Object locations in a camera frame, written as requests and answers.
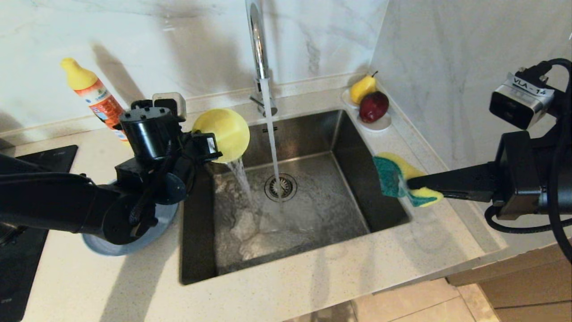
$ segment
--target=camera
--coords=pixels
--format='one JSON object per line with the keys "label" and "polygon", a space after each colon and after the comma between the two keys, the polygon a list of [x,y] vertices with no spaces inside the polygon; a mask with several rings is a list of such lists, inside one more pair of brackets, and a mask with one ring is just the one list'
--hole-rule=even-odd
{"label": "camera", "polygon": [[[526,70],[521,69],[519,73],[526,77]],[[533,126],[548,111],[554,90],[546,88],[548,77],[544,75],[529,78],[509,73],[507,80],[492,93],[488,110],[520,129]]]}

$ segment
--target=faucet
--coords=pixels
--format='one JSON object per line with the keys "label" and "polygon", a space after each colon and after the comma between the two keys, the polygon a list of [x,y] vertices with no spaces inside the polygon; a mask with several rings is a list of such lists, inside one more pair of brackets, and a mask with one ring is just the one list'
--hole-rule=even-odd
{"label": "faucet", "polygon": [[[266,117],[262,88],[260,86],[260,80],[270,80],[266,43],[264,42],[264,21],[262,11],[260,10],[260,0],[245,0],[245,3],[247,6],[248,29],[251,35],[252,54],[256,65],[255,91],[250,96],[250,100],[258,105],[258,111]],[[274,115],[278,112],[278,109],[272,98],[272,92],[270,92],[270,102],[272,115]]]}

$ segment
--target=white quartz countertop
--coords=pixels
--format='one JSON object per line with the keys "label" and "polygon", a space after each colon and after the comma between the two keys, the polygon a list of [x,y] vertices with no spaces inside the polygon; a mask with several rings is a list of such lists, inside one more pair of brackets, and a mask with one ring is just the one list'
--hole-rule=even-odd
{"label": "white quartz countertop", "polygon": [[[340,94],[335,89],[277,99],[277,117],[345,108]],[[234,109],[249,124],[263,122],[253,104]],[[356,112],[348,111],[355,119]],[[410,138],[396,128],[403,120],[391,113],[389,129],[359,128],[361,135],[372,153],[394,152],[423,168]],[[185,130],[199,114],[189,114]],[[114,166],[132,157],[107,129],[18,146],[15,156],[70,144],[79,146],[72,173],[86,173],[98,184],[113,180]],[[95,254],[80,235],[51,231],[24,321],[282,321],[484,255],[447,201],[422,209],[403,204],[407,224],[188,286],[179,283],[181,209],[160,239],[126,257]]]}

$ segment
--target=pear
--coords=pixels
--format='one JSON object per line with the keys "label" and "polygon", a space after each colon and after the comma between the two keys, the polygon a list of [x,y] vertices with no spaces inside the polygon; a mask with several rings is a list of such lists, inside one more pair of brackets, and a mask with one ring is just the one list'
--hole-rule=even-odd
{"label": "pear", "polygon": [[359,82],[355,83],[352,88],[349,89],[349,95],[355,104],[361,103],[363,97],[369,93],[375,92],[375,78],[374,76],[377,72],[373,73],[371,76],[366,75]]}

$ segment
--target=sink drain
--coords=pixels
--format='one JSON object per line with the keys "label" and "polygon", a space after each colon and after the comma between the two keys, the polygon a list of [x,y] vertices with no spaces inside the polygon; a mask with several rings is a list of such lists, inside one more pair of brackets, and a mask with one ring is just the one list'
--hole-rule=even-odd
{"label": "sink drain", "polygon": [[291,175],[281,173],[279,174],[279,182],[276,181],[274,176],[271,176],[266,180],[264,184],[264,192],[266,193],[266,197],[268,197],[272,201],[278,202],[280,196],[282,197],[282,201],[288,201],[294,197],[296,194],[296,190],[298,189],[298,184],[296,180]]}

